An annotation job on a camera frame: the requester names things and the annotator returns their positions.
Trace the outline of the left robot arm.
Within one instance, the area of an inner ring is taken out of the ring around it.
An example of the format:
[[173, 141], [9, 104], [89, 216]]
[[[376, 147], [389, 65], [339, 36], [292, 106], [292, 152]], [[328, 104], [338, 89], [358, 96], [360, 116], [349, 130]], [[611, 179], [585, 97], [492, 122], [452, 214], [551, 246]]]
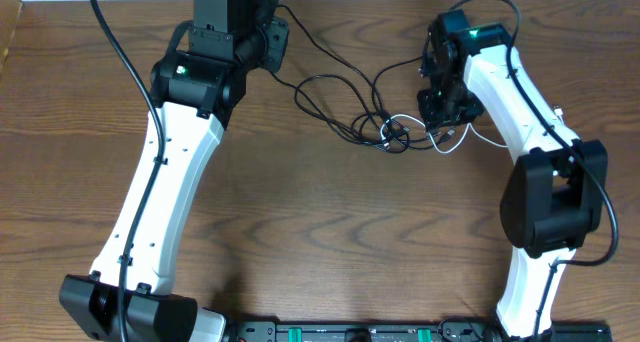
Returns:
[[194, 0], [142, 86], [141, 157], [117, 222], [87, 275], [69, 275], [62, 307], [98, 341], [224, 341], [226, 318], [173, 293], [198, 183], [255, 69], [276, 72], [289, 27], [280, 0]]

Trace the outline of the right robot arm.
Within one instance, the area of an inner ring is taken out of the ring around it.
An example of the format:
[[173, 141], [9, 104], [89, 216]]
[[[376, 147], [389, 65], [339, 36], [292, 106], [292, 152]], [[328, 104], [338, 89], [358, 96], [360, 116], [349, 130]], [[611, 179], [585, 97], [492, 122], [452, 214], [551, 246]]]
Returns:
[[500, 202], [512, 256], [492, 336], [544, 341], [553, 335], [562, 274], [600, 224], [608, 154], [552, 111], [514, 40], [500, 23], [471, 26], [461, 9], [438, 15], [421, 66], [430, 86], [417, 99], [429, 134], [469, 126], [483, 113], [497, 127], [514, 164]]

